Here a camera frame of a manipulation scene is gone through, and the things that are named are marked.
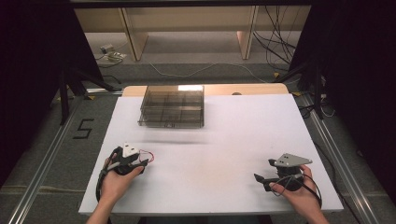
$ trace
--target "human hand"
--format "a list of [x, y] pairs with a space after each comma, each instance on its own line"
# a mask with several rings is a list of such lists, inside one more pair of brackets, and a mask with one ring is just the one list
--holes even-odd
[[128, 175], [118, 175], [115, 171], [108, 172], [103, 180], [99, 203], [87, 223], [106, 224], [113, 206], [128, 189], [132, 180], [137, 177], [143, 169], [143, 166], [136, 167]]
[[[316, 192], [316, 186], [309, 178], [312, 178], [311, 169], [305, 165], [301, 165], [300, 169], [304, 173], [304, 184]], [[299, 188], [295, 191], [289, 191], [277, 183], [270, 183], [270, 187], [273, 191], [281, 193], [293, 206], [296, 212], [305, 217], [309, 223], [328, 223], [320, 210], [317, 198], [307, 189]]]
[[100, 200], [116, 203], [128, 189], [132, 180], [137, 177], [143, 169], [143, 166], [138, 166], [128, 175], [118, 175], [115, 171], [108, 172], [103, 180]]

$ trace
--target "wire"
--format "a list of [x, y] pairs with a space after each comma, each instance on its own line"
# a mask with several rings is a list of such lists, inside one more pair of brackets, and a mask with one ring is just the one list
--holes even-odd
[[123, 59], [118, 59], [118, 62], [117, 62], [117, 63], [113, 63], [113, 64], [111, 64], [111, 65], [109, 65], [109, 66], [101, 66], [101, 65], [98, 65], [98, 67], [100, 67], [100, 68], [109, 68], [109, 67], [116, 66], [117, 64], [122, 63], [122, 62], [123, 62]]
[[320, 102], [321, 102], [321, 104], [320, 104], [320, 109], [321, 109], [321, 111], [322, 111], [322, 113], [323, 113], [324, 116], [326, 116], [326, 117], [328, 117], [328, 118], [331, 118], [332, 116], [334, 116], [335, 110], [333, 110], [331, 114], [328, 114], [327, 112], [325, 112], [324, 109], [323, 109], [323, 106], [325, 106], [325, 104], [323, 104], [324, 99], [325, 99], [325, 98], [322, 98], [321, 101], [320, 101]]
[[95, 58], [96, 61], [101, 60], [103, 57], [105, 57], [106, 55], [102, 55], [100, 58]]
[[296, 80], [294, 80], [294, 81], [291, 81], [291, 82], [285, 83], [285, 85], [290, 85], [290, 84], [293, 84], [294, 82], [298, 82], [298, 81], [300, 81], [300, 79], [299, 79], [299, 78], [298, 78], [298, 79], [296, 79]]
[[140, 162], [142, 162], [142, 160], [140, 159], [140, 156], [141, 156], [142, 154], [149, 154], [149, 155], [151, 155], [151, 159], [149, 159], [148, 162], [154, 161], [154, 154], [153, 154], [152, 152], [149, 152], [149, 151], [140, 149], [140, 150], [139, 150], [139, 161], [140, 161]]
[[116, 77], [114, 77], [114, 76], [103, 76], [103, 77], [112, 77], [112, 78], [114, 78], [119, 84], [121, 84], [121, 82], [120, 82]]
[[290, 27], [290, 32], [289, 32], [289, 34], [288, 34], [288, 37], [286, 38], [286, 43], [289, 42], [289, 37], [290, 37], [291, 31], [293, 30], [294, 24], [295, 24], [295, 22], [296, 22], [296, 20], [297, 20], [297, 17], [298, 17], [298, 14], [300, 13], [300, 9], [301, 9], [301, 8], [302, 8], [301, 6], [298, 8], [297, 13], [296, 13], [296, 17], [294, 17], [293, 24], [292, 24], [291, 27]]
[[280, 22], [279, 22], [280, 6], [276, 6], [276, 24], [277, 24], [277, 31], [278, 31], [278, 33], [279, 33], [279, 37], [280, 37], [280, 40], [281, 40], [281, 42], [282, 42], [282, 49], [283, 49], [283, 51], [284, 51], [285, 54], [286, 54], [286, 58], [287, 58], [287, 59], [289, 60], [289, 62], [290, 62], [290, 59], [289, 59], [288, 54], [290, 55], [290, 57], [292, 57], [292, 54], [290, 53], [290, 51], [289, 51], [288, 48], [286, 48], [286, 50], [285, 50], [285, 45], [283, 44], [284, 41], [283, 41], [283, 39], [282, 39], [282, 35], [280, 34], [280, 24], [282, 23], [283, 18], [285, 18], [286, 10], [288, 10], [288, 8], [289, 8], [289, 6], [286, 6], [286, 7], [285, 7], [285, 10], [283, 11], [282, 20], [280, 20]]
[[120, 148], [117, 147], [115, 148], [110, 156], [108, 157], [108, 159], [105, 162], [105, 166], [103, 167], [103, 169], [101, 170], [100, 174], [99, 174], [99, 179], [98, 182], [96, 184], [96, 200], [99, 202], [100, 200], [100, 195], [101, 195], [101, 190], [102, 190], [102, 184], [103, 184], [103, 180], [105, 179], [107, 172], [108, 172], [108, 166], [111, 162], [111, 159], [114, 157], [114, 155], [120, 151]]
[[[262, 35], [259, 35], [259, 33], [257, 33], [257, 31], [255, 31], [254, 34], [256, 34], [259, 38], [261, 38], [261, 39], [263, 39], [263, 40], [270, 41], [270, 42], [274, 42], [274, 43], [277, 43], [277, 44], [282, 44], [282, 42], [280, 42], [280, 41], [276, 41], [276, 40], [273, 40], [273, 39], [268, 39], [268, 38], [263, 37]], [[287, 42], [284, 43], [284, 44], [285, 44], [286, 46], [288, 46], [289, 48], [296, 49], [295, 46], [293, 46], [293, 45], [291, 45], [291, 44], [289, 44], [289, 43], [287, 43]]]
[[356, 214], [354, 213], [354, 211], [352, 210], [352, 207], [349, 205], [349, 203], [347, 202], [347, 200], [344, 198], [344, 196], [342, 195], [340, 189], [337, 186], [337, 182], [336, 182], [336, 172], [335, 172], [335, 167], [332, 164], [332, 161], [329, 159], [329, 157], [324, 153], [323, 149], [320, 147], [320, 145], [316, 142], [314, 142], [315, 147], [318, 149], [318, 151], [320, 151], [320, 153], [323, 155], [323, 157], [326, 159], [326, 161], [330, 164], [330, 167], [332, 169], [332, 184], [334, 186], [335, 192], [337, 192], [338, 196], [341, 198], [341, 200], [343, 201], [343, 203], [346, 205], [346, 207], [349, 209], [350, 213], [352, 214], [352, 216], [356, 219], [356, 221], [360, 224], [361, 222], [359, 221], [358, 217], [356, 216]]
[[150, 65], [155, 69], [155, 71], [158, 72], [158, 74], [160, 74], [161, 76], [166, 76], [166, 77], [192, 77], [192, 76], [194, 76], [194, 75], [196, 75], [196, 74], [198, 74], [198, 73], [200, 73], [200, 72], [202, 72], [202, 71], [205, 71], [206, 69], [208, 69], [208, 68], [210, 68], [210, 67], [213, 67], [213, 66], [215, 66], [215, 65], [218, 65], [218, 64], [226, 64], [226, 65], [241, 67], [241, 68], [247, 70], [247, 71], [250, 73], [251, 76], [255, 77], [255, 78], [258, 79], [260, 82], [267, 83], [265, 80], [262, 80], [261, 78], [256, 77], [247, 67], [245, 67], [245, 66], [243, 66], [243, 65], [240, 65], [240, 64], [235, 64], [235, 63], [212, 63], [212, 64], [210, 64], [209, 66], [204, 67], [204, 68], [202, 68], [202, 69], [199, 69], [198, 71], [192, 72], [192, 73], [190, 73], [190, 74], [188, 74], [188, 75], [166, 74], [166, 73], [164, 73], [164, 72], [161, 72], [157, 67], [154, 66], [154, 64], [150, 63]]
[[315, 109], [315, 105], [307, 105], [307, 106], [298, 106], [300, 112], [306, 110], [304, 114], [302, 114], [303, 119], [308, 119], [311, 116], [311, 111]]
[[276, 22], [274, 22], [274, 20], [273, 20], [271, 14], [270, 14], [269, 11], [268, 11], [267, 6], [265, 6], [264, 8], [265, 8], [265, 11], [266, 11], [267, 14], [268, 14], [268, 17], [270, 18], [271, 23], [272, 23], [273, 26], [274, 26], [273, 35], [275, 35], [275, 36], [280, 40], [280, 42], [282, 43], [282, 49], [283, 49], [283, 51], [285, 52], [286, 59], [287, 59], [288, 63], [290, 63], [290, 59], [289, 59], [289, 56], [288, 56], [288, 53], [290, 54], [290, 51], [289, 51], [288, 48], [285, 48], [284, 43], [286, 43], [286, 42], [282, 39], [282, 35], [280, 34], [279, 6], [276, 7]]
[[260, 41], [260, 39], [257, 37], [257, 32], [254, 32], [253, 33], [253, 35], [254, 35], [254, 37], [256, 37], [256, 39], [257, 39], [257, 41], [259, 41], [259, 43], [262, 45], [262, 47], [263, 48], [265, 48], [266, 50], [269, 50], [271, 53], [273, 53], [273, 54], [275, 54], [280, 60], [282, 60], [283, 62], [285, 62], [285, 63], [287, 63], [287, 64], [289, 64], [290, 62], [288, 62], [286, 59], [284, 59], [282, 56], [280, 56], [279, 54], [277, 54], [273, 49], [270, 49], [269, 48], [269, 44], [271, 43], [271, 39], [268, 41], [268, 45], [264, 45], [261, 41]]
[[120, 49], [124, 47], [126, 44], [128, 44], [128, 41], [125, 41], [123, 44], [116, 46], [114, 49]]
[[288, 176], [285, 176], [285, 177], [283, 177], [283, 178], [280, 178], [278, 181], [276, 181], [276, 184], [282, 185], [281, 183], [282, 183], [283, 181], [285, 181], [286, 179], [288, 179], [288, 182], [286, 182], [286, 184], [284, 185], [284, 188], [283, 188], [282, 192], [278, 193], [278, 192], [274, 191], [272, 188], [271, 188], [271, 191], [274, 193], [274, 195], [275, 195], [276, 197], [279, 197], [280, 195], [283, 194], [283, 192], [285, 192], [285, 190], [286, 190], [286, 188], [288, 187], [289, 183], [290, 183], [291, 181], [295, 181], [295, 182], [297, 182], [301, 187], [305, 188], [305, 189], [308, 190], [310, 193], [312, 193], [312, 194], [315, 196], [315, 198], [318, 200], [318, 204], [319, 204], [319, 206], [321, 207], [321, 206], [322, 206], [322, 198], [321, 198], [321, 193], [320, 193], [320, 190], [319, 190], [319, 187], [318, 187], [317, 183], [314, 181], [314, 179], [312, 179], [311, 176], [304, 175], [304, 174], [302, 174], [302, 175], [300, 175], [300, 176], [306, 176], [306, 177], [308, 177], [309, 179], [311, 179], [312, 182], [313, 182], [314, 185], [315, 185], [315, 188], [318, 190], [318, 193], [314, 192], [314, 191], [313, 191], [311, 188], [309, 188], [305, 183], [303, 183], [303, 182], [301, 182], [300, 180], [298, 180], [298, 178], [296, 177], [296, 175], [288, 175]]

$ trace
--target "white tabletop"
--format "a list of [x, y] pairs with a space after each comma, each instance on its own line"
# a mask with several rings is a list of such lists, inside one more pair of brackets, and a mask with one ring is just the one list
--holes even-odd
[[283, 197], [266, 192], [253, 174], [277, 177], [269, 159], [290, 153], [308, 166], [323, 198], [322, 210], [343, 205], [290, 94], [205, 97], [205, 127], [161, 129], [138, 126], [143, 97], [121, 97], [92, 172], [79, 212], [89, 215], [103, 163], [129, 142], [151, 151], [155, 161], [113, 209], [134, 216], [252, 215], [293, 211]]

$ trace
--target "forearm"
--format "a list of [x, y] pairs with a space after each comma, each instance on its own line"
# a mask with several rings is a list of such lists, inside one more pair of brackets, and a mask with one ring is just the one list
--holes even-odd
[[88, 219], [87, 224], [106, 224], [114, 204], [115, 203], [110, 200], [101, 199]]
[[326, 217], [319, 212], [314, 212], [310, 213], [307, 216], [304, 216], [306, 218], [306, 221], [308, 221], [309, 224], [328, 224], [329, 221], [326, 219]]

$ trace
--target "plastic storage box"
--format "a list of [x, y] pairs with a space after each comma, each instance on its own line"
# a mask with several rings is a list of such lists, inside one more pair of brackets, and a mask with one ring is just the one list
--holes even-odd
[[140, 107], [140, 126], [204, 127], [204, 86], [148, 86]]

